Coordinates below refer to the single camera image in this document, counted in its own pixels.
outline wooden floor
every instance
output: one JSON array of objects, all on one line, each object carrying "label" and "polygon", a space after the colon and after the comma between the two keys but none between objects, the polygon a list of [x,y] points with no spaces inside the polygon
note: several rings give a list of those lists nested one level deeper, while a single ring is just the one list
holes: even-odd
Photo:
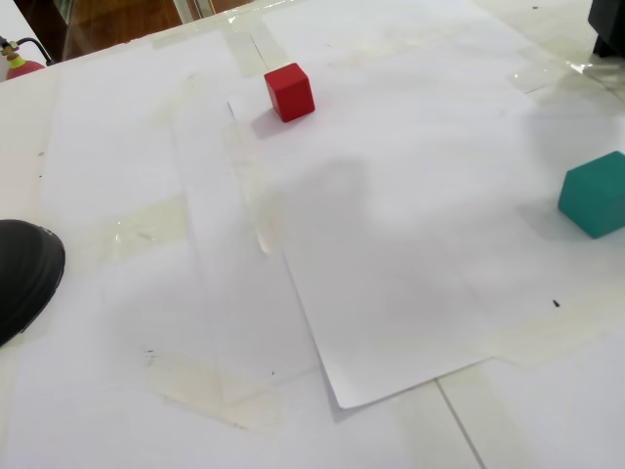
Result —
[{"label": "wooden floor", "polygon": [[[252,0],[210,0],[215,13]],[[74,0],[64,59],[128,42],[181,24],[173,0]]]},{"label": "wooden floor", "polygon": [[[63,59],[67,24],[53,0],[15,0],[15,3],[52,59],[60,62]],[[20,38],[7,39],[17,41]]]},{"label": "wooden floor", "polygon": [[252,0],[210,0],[214,13],[221,13],[251,2]]}]

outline fire extinguisher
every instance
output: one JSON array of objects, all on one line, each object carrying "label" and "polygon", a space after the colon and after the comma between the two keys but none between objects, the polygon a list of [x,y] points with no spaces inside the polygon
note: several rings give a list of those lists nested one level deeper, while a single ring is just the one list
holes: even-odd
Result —
[{"label": "fire extinguisher", "polygon": [[2,47],[2,55],[7,58],[9,62],[9,71],[7,72],[7,80],[15,78],[16,76],[26,75],[31,71],[40,70],[45,68],[42,64],[38,64],[33,61],[25,61],[20,54],[16,51],[20,49],[20,45],[24,42],[33,42],[41,51],[41,54],[46,59],[46,65],[53,65],[55,62],[50,55],[43,48],[41,43],[32,37],[24,37],[16,42],[9,42],[4,37],[0,36],[0,47]]}]

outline paper sheet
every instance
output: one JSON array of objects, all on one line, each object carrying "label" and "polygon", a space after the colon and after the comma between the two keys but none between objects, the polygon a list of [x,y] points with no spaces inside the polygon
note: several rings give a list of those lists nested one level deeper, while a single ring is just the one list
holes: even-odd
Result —
[{"label": "paper sheet", "polygon": [[[205,50],[210,58],[201,59]],[[138,310],[162,314],[164,337],[167,318],[185,316],[176,311],[177,302],[186,304],[178,295],[199,297],[210,326],[198,323],[192,335],[209,350],[172,345],[172,355],[195,359],[203,352],[213,366],[261,384],[314,369],[318,357],[283,259],[258,248],[223,142],[231,123],[228,89],[241,79],[235,60],[218,32],[187,41],[172,73],[170,54],[145,46],[69,71],[44,173],[46,227],[65,241],[68,258],[75,246],[100,249],[80,274],[134,266],[136,277],[121,277],[119,287],[135,292]],[[130,76],[96,79],[120,68]],[[183,247],[185,268],[177,272]],[[171,290],[159,283],[145,298],[146,282],[166,268],[173,279],[193,280],[172,281]],[[241,399],[240,390],[224,386],[229,399]]]},{"label": "paper sheet", "polygon": [[567,169],[622,146],[623,122],[593,96],[529,100],[506,80],[523,46],[484,20],[354,69],[310,62],[317,111],[289,124],[261,80],[230,100],[283,201],[283,249],[341,406],[482,360],[501,328],[619,275],[625,234],[592,241],[557,197]]}]

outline black object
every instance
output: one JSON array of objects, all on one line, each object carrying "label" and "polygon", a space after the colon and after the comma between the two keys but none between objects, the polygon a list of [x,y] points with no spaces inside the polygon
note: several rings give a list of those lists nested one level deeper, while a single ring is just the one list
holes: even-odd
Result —
[{"label": "black object", "polygon": [[46,59],[47,66],[54,65],[56,63],[55,61],[52,60],[52,57],[50,57],[50,55],[46,52],[46,50],[43,48],[43,46],[38,40],[33,39],[32,37],[24,37],[23,39],[20,39],[17,42],[19,46],[23,44],[24,42],[34,43],[39,48],[39,52],[41,52],[41,55]]},{"label": "black object", "polygon": [[[37,46],[37,48],[39,49],[39,52],[41,52],[41,55],[46,60],[47,66],[54,65],[56,63],[55,61],[53,61],[52,57],[50,57],[50,54],[48,54],[48,52],[44,49],[44,47],[41,45],[41,43],[38,40],[33,39],[32,37],[24,37],[23,39],[20,39],[19,41],[16,41],[16,42],[19,46],[23,44],[24,42],[32,42],[35,46]],[[7,41],[4,37],[0,36],[0,49],[4,49],[5,47],[10,47],[10,46],[11,44],[9,43],[9,41]]]},{"label": "black object", "polygon": [[0,220],[0,346],[23,332],[63,278],[65,250],[45,228]]},{"label": "black object", "polygon": [[588,22],[599,34],[593,54],[625,57],[625,1],[594,0]]},{"label": "black object", "polygon": [[[55,0],[14,0],[20,9],[21,14],[28,22],[28,25],[35,33],[35,36],[46,49],[50,57],[56,62],[63,61],[63,49],[65,38],[69,32],[69,24],[65,22],[63,15],[57,7]],[[133,8],[136,2],[122,2],[122,5],[129,5]],[[97,1],[94,5],[109,5],[110,2]]]}]

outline teal block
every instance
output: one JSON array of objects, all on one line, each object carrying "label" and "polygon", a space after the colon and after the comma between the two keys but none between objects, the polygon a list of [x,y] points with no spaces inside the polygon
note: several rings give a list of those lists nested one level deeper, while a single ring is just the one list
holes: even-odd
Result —
[{"label": "teal block", "polygon": [[568,171],[558,207],[591,237],[625,227],[625,154],[614,151]]}]

